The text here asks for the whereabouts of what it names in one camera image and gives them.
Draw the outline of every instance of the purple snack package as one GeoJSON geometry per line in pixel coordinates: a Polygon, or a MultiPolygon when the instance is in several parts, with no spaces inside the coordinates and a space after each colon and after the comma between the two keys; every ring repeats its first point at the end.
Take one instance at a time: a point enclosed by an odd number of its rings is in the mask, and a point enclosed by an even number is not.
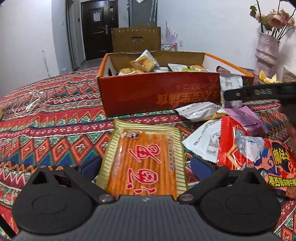
{"type": "Polygon", "coordinates": [[[247,106],[224,110],[240,123],[250,136],[260,136],[268,132],[262,121],[247,106]]]}

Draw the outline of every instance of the cardboard box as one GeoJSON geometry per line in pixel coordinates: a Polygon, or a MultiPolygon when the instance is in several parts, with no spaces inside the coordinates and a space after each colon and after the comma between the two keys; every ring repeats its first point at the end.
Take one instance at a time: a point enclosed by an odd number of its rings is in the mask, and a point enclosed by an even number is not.
{"type": "Polygon", "coordinates": [[[160,27],[113,28],[113,52],[143,52],[160,50],[160,27]]]}
{"type": "Polygon", "coordinates": [[[161,67],[168,63],[203,65],[210,73],[168,72],[116,76],[141,53],[106,54],[97,78],[105,114],[108,117],[175,109],[196,102],[220,103],[220,80],[216,69],[222,67],[253,82],[247,71],[208,53],[151,51],[161,67]]]}

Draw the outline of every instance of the table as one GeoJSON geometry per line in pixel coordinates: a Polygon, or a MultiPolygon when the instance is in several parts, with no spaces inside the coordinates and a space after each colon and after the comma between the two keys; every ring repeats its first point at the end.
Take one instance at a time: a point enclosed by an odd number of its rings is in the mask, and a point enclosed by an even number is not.
{"type": "MultiPolygon", "coordinates": [[[[39,165],[62,169],[63,165],[83,164],[96,155],[103,156],[113,130],[113,119],[104,114],[96,74],[98,67],[41,80],[19,88],[0,100],[0,106],[21,98],[24,89],[38,89],[47,94],[48,102],[41,112],[16,118],[7,112],[0,122],[0,213],[17,232],[11,215],[12,204],[39,165]]],[[[278,112],[277,100],[245,103],[264,122],[268,138],[286,142],[287,118],[278,112]]],[[[139,113],[118,117],[142,124],[165,124],[180,128],[185,139],[197,127],[174,110],[139,113]]],[[[192,153],[186,150],[186,174],[189,187],[199,180],[190,170],[192,153]]],[[[283,240],[296,237],[296,201],[281,200],[282,214],[275,230],[283,240]]]]}

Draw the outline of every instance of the red cardboard box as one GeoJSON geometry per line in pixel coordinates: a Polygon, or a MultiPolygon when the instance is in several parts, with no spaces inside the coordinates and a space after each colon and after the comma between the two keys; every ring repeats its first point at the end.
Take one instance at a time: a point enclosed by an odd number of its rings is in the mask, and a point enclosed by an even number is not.
{"type": "Polygon", "coordinates": [[[142,53],[106,54],[97,78],[105,114],[108,117],[175,109],[196,102],[220,103],[217,68],[249,78],[247,71],[208,53],[151,51],[161,67],[171,64],[203,65],[210,72],[168,72],[116,76],[142,53]]]}

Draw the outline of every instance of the vase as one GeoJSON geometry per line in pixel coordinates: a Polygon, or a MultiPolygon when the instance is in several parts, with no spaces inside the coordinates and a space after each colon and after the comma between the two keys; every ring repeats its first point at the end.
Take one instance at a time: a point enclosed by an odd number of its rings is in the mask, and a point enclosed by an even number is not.
{"type": "Polygon", "coordinates": [[[279,40],[267,34],[260,33],[255,56],[257,58],[254,74],[263,71],[268,78],[276,73],[277,58],[279,55],[279,40]]]}

